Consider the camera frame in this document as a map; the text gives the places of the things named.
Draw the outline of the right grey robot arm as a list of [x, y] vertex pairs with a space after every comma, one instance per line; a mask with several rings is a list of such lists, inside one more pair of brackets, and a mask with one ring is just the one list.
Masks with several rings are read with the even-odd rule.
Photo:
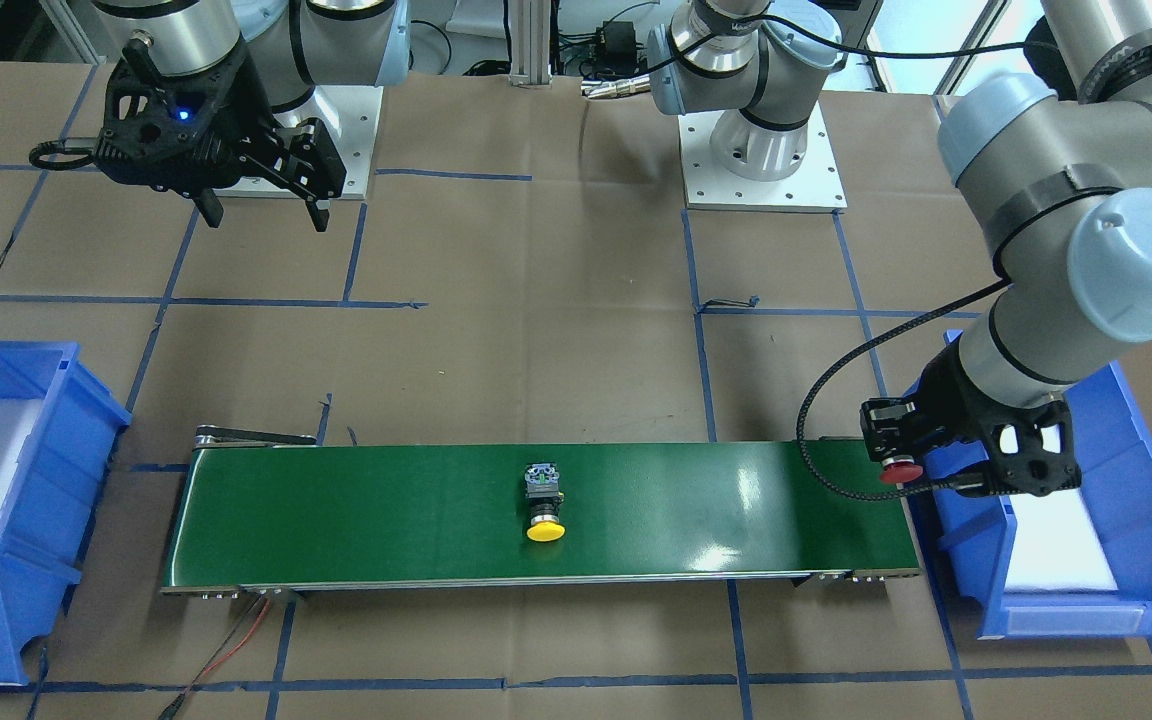
[[410, 71], [404, 1], [99, 1], [123, 41], [91, 158], [106, 177], [191, 200], [262, 179], [316, 232], [343, 195], [340, 123], [325, 86], [397, 85]]

